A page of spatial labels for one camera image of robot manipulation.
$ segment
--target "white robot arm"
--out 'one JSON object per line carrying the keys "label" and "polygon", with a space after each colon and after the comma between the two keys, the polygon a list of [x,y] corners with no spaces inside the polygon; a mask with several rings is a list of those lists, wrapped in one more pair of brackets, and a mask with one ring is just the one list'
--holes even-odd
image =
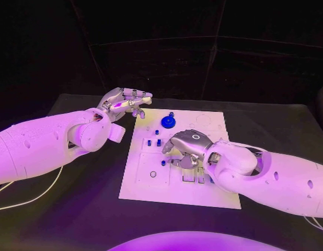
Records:
{"label": "white robot arm", "polygon": [[179,132],[172,137],[163,153],[173,147],[185,157],[169,162],[192,169],[201,160],[205,173],[226,192],[239,193],[287,213],[323,218],[321,164],[225,140],[214,143],[195,130]]}
{"label": "white robot arm", "polygon": [[0,184],[51,172],[95,152],[107,139],[120,143],[126,129],[113,122],[126,112],[144,118],[139,105],[150,104],[152,96],[139,90],[116,88],[97,108],[22,122],[2,131]]}

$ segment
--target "gray tabletop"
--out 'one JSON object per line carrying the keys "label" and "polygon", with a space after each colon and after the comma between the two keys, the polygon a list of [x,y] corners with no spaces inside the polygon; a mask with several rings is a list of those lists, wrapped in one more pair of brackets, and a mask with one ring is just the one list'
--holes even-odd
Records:
{"label": "gray tabletop", "polygon": [[[85,110],[100,100],[62,94],[49,115]],[[323,164],[323,131],[303,105],[154,99],[149,108],[222,111],[231,141]],[[244,196],[242,210],[118,199],[134,123],[130,115],[117,121],[126,127],[121,143],[108,141],[68,164],[38,201],[0,211],[0,250],[106,250],[169,231],[226,233],[287,250],[323,249],[323,231],[303,217]],[[35,198],[57,174],[15,182],[0,193],[0,207]]]}

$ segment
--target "blue object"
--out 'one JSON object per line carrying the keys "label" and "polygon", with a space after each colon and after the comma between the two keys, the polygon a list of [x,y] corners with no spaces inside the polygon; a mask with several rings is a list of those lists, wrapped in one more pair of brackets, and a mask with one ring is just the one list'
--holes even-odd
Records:
{"label": "blue object", "polygon": [[169,116],[163,117],[162,126],[167,129],[175,127],[175,113],[173,112],[169,113]]}

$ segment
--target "blue piece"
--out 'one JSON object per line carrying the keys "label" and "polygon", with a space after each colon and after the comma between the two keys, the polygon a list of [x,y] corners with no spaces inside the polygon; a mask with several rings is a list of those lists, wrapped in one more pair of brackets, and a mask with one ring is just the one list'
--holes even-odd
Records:
{"label": "blue piece", "polygon": [[175,113],[173,112],[169,113],[169,116],[163,117],[162,126],[167,129],[175,127]]}

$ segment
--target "white panel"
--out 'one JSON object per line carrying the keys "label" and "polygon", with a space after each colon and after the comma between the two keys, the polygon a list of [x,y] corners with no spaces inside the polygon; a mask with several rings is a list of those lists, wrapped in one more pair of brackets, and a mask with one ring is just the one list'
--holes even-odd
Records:
{"label": "white panel", "polygon": [[[146,119],[137,118],[136,121],[118,198],[241,209],[238,194],[226,193],[216,187],[209,175],[203,173],[202,165],[193,170],[180,169],[169,163],[162,165],[163,160],[167,162],[170,158],[183,157],[176,149],[167,155],[162,154],[163,146],[178,132],[195,129],[205,133],[214,142],[221,138],[229,139],[224,113],[143,110]],[[166,129],[160,121],[172,111],[176,126]],[[160,146],[156,145],[157,139],[162,142]]]}

